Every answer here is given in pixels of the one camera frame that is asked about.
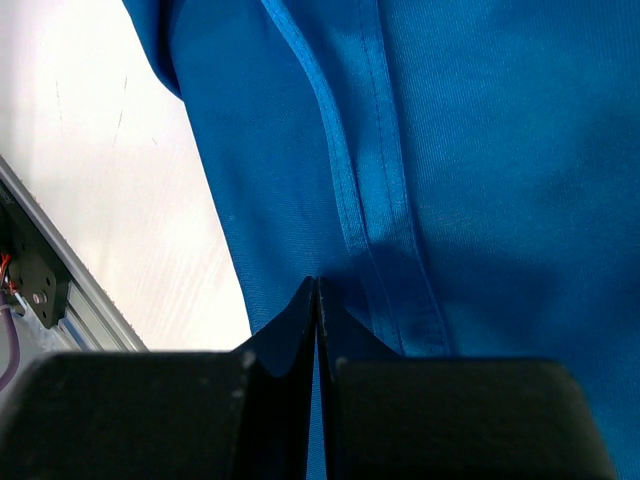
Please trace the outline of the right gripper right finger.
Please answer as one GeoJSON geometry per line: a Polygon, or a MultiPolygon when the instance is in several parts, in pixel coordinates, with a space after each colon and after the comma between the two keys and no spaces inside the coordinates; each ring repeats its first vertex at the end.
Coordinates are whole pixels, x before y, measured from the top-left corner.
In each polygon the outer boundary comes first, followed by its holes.
{"type": "Polygon", "coordinates": [[[540,358],[407,358],[316,286],[331,479],[612,479],[584,393],[540,358]]]}

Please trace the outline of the blue satin napkin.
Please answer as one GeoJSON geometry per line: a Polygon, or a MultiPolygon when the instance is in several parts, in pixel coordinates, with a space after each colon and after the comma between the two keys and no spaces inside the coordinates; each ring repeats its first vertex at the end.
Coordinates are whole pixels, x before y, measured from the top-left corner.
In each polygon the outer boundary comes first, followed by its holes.
{"type": "Polygon", "coordinates": [[[252,331],[308,276],[406,356],[541,356],[639,475],[635,1],[129,1],[252,331]]]}

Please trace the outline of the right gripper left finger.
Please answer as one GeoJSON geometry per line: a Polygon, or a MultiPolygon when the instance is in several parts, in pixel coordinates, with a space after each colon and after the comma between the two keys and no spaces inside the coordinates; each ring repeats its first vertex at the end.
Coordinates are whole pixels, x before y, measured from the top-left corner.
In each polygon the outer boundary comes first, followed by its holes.
{"type": "Polygon", "coordinates": [[[315,283],[222,353],[59,353],[1,415],[5,479],[302,479],[315,283]]]}

